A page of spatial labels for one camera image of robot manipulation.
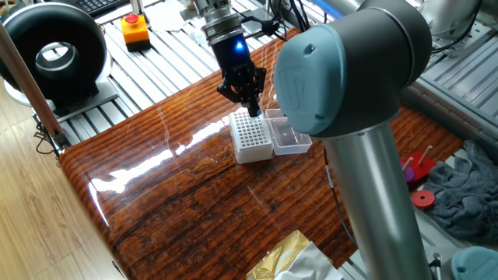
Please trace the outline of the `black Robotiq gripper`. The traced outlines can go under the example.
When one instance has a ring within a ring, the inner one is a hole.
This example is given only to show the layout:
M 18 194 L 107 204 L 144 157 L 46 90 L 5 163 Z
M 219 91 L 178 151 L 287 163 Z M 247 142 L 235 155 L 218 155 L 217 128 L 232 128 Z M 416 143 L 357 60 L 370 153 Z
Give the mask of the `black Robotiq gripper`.
M 264 91 L 266 68 L 256 68 L 251 76 L 248 69 L 254 67 L 243 34 L 227 37 L 212 45 L 213 53 L 222 71 L 222 83 L 217 91 L 233 103 L 240 103 L 251 117 L 260 113 L 259 95 Z

